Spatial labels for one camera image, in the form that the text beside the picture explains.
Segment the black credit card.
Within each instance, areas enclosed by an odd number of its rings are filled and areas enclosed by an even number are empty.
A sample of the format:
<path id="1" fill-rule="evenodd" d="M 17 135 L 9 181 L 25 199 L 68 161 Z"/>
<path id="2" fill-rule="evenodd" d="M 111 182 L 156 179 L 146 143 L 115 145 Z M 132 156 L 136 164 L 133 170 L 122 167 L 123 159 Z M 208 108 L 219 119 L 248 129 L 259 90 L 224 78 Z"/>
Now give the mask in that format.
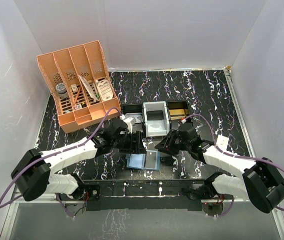
<path id="1" fill-rule="evenodd" d="M 164 113 L 162 110 L 153 110 L 147 111 L 147 120 L 148 121 L 161 121 L 164 120 Z"/>
<path id="2" fill-rule="evenodd" d="M 147 151 L 145 158 L 145 169 L 156 169 L 157 168 L 157 151 Z"/>

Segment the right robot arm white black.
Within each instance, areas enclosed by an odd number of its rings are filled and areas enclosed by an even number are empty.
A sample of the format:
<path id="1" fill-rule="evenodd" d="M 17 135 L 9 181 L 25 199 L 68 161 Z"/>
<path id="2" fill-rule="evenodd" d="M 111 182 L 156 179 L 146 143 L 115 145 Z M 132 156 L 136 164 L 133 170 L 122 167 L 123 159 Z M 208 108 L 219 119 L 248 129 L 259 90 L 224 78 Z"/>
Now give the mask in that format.
<path id="1" fill-rule="evenodd" d="M 177 130 L 171 129 L 155 148 L 171 156 L 187 151 L 193 159 L 228 172 L 229 175 L 214 173 L 205 180 L 201 190 L 209 197 L 232 195 L 249 200 L 263 213 L 271 212 L 284 200 L 284 178 L 270 160 L 253 162 L 223 151 L 213 142 L 203 140 L 189 122 Z"/>

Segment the blue leather card holder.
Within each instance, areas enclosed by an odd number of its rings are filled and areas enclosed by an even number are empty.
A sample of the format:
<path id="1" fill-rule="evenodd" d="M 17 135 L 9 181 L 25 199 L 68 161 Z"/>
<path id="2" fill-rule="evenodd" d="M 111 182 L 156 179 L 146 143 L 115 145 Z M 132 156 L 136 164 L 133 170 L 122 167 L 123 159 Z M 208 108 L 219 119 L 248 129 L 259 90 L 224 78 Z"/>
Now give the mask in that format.
<path id="1" fill-rule="evenodd" d="M 146 153 L 144 154 L 126 154 L 125 159 L 127 160 L 126 167 L 130 169 L 148 170 L 148 171 L 159 171 L 160 170 L 160 154 L 157 151 L 157 168 L 146 169 L 144 168 Z"/>

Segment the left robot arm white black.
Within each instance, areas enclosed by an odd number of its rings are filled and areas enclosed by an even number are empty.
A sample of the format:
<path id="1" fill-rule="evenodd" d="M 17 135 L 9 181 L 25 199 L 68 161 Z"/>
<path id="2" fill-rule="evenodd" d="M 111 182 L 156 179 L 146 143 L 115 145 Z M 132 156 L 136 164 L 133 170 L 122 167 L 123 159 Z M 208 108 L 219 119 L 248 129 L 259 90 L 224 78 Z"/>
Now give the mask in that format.
<path id="1" fill-rule="evenodd" d="M 74 173 L 58 174 L 70 165 L 118 149 L 123 154 L 144 154 L 142 132 L 133 130 L 135 119 L 124 115 L 113 120 L 106 128 L 98 126 L 89 136 L 73 144 L 50 151 L 33 148 L 25 153 L 11 173 L 18 190 L 27 202 L 42 194 L 64 194 L 81 199 L 87 190 L 85 183 Z"/>

